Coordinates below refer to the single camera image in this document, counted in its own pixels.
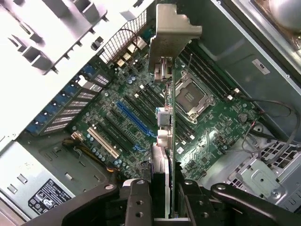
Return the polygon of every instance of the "motherboard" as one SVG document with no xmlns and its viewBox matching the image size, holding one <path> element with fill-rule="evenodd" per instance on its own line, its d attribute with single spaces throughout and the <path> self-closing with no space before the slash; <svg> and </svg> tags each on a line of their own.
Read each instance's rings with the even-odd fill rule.
<svg viewBox="0 0 301 226">
<path fill-rule="evenodd" d="M 200 59 L 206 67 L 200 66 Z M 254 105 L 222 93 L 220 83 L 206 76 L 223 73 L 198 49 L 185 51 L 175 61 L 175 159 L 185 178 L 200 180 L 206 171 L 241 138 L 259 115 Z M 94 57 L 89 65 L 102 67 Z M 136 52 L 123 66 L 111 67 L 111 83 L 69 126 L 80 135 L 91 154 L 118 169 L 124 178 L 141 178 L 157 141 L 156 111 L 164 107 L 166 87 L 148 73 L 148 48 Z M 228 89 L 233 89 L 229 81 Z"/>
</svg>

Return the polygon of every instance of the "warning label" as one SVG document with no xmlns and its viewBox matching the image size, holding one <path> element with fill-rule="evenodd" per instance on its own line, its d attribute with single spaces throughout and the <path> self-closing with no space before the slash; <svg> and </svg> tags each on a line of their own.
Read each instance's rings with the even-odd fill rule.
<svg viewBox="0 0 301 226">
<path fill-rule="evenodd" d="M 28 206 L 40 215 L 70 199 L 63 189 L 49 179 L 28 201 Z"/>
</svg>

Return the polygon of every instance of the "pci slot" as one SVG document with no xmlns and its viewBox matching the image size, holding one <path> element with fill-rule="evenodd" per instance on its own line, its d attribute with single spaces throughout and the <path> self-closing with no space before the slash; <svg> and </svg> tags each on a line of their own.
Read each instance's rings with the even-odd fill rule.
<svg viewBox="0 0 301 226">
<path fill-rule="evenodd" d="M 148 113 L 142 112 L 142 109 L 138 108 L 128 96 L 125 96 L 124 99 L 140 114 L 140 116 L 143 118 L 143 121 L 147 121 L 149 125 L 154 125 L 154 122 L 150 120 L 151 116 Z"/>
<path fill-rule="evenodd" d="M 133 143 L 133 141 L 120 129 L 117 128 L 116 124 L 113 123 L 109 117 L 105 116 L 104 119 L 116 130 L 119 132 L 119 136 L 125 141 L 125 142 L 129 142 L 131 145 L 135 145 Z"/>
<path fill-rule="evenodd" d="M 110 145 L 102 136 L 100 136 L 92 127 L 88 128 L 88 133 L 94 137 L 115 159 L 119 157 L 119 153 Z"/>
<path fill-rule="evenodd" d="M 126 106 L 120 101 L 116 103 L 117 107 L 147 136 L 156 137 L 154 133 L 144 125 Z"/>
</svg>

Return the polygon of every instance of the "black cable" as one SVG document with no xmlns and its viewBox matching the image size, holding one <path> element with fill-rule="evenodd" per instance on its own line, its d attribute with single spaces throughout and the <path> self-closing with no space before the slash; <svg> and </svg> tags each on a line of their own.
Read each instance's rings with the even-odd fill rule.
<svg viewBox="0 0 301 226">
<path fill-rule="evenodd" d="M 293 131 L 292 131 L 291 135 L 289 136 L 287 142 L 284 144 L 284 146 L 279 150 L 279 152 L 272 159 L 269 159 L 265 162 L 267 165 L 273 164 L 275 161 L 277 161 L 283 155 L 283 153 L 286 151 L 288 146 L 295 139 L 297 131 L 300 127 L 300 121 L 301 121 L 300 113 L 294 107 L 292 107 L 289 104 L 286 104 L 284 102 L 281 102 L 281 101 L 267 100 L 267 99 L 253 99 L 253 98 L 248 98 L 248 97 L 244 97 L 244 96 L 240 96 L 240 98 L 244 99 L 244 100 L 247 100 L 247 101 L 250 101 L 250 102 L 267 102 L 267 103 L 273 103 L 273 104 L 281 105 L 281 106 L 284 106 L 287 109 L 289 109 L 290 113 L 294 113 L 296 115 L 297 122 L 296 122 L 295 128 L 293 129 Z"/>
<path fill-rule="evenodd" d="M 133 50 L 133 54 L 135 53 L 136 49 L 137 49 L 137 46 L 138 46 L 138 36 L 135 32 L 133 32 L 132 30 L 130 29 L 127 29 L 127 28 L 121 28 L 119 31 L 128 31 L 128 32 L 131 32 L 134 34 L 134 37 L 136 37 L 136 45 L 135 45 L 135 48 Z"/>
</svg>

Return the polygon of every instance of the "screw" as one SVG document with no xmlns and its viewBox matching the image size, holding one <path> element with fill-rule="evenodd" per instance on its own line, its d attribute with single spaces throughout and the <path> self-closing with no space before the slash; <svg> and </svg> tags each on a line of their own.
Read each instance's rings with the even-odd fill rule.
<svg viewBox="0 0 301 226">
<path fill-rule="evenodd" d="M 144 180 L 138 180 L 138 181 L 136 182 L 136 184 L 142 185 L 142 184 L 144 184 Z"/>
<path fill-rule="evenodd" d="M 185 184 L 186 185 L 192 185 L 192 181 L 191 180 L 185 180 Z"/>
<path fill-rule="evenodd" d="M 226 189 L 226 187 L 224 185 L 218 185 L 218 186 L 216 186 L 216 188 L 218 190 L 225 190 Z"/>
<path fill-rule="evenodd" d="M 271 192 L 271 195 L 272 196 L 274 196 L 275 198 L 277 198 L 278 197 L 278 195 L 279 195 L 279 192 L 278 192 L 278 190 L 273 190 L 272 192 Z"/>
<path fill-rule="evenodd" d="M 106 185 L 104 188 L 105 188 L 106 190 L 111 190 L 111 189 L 114 188 L 114 185 Z"/>
</svg>

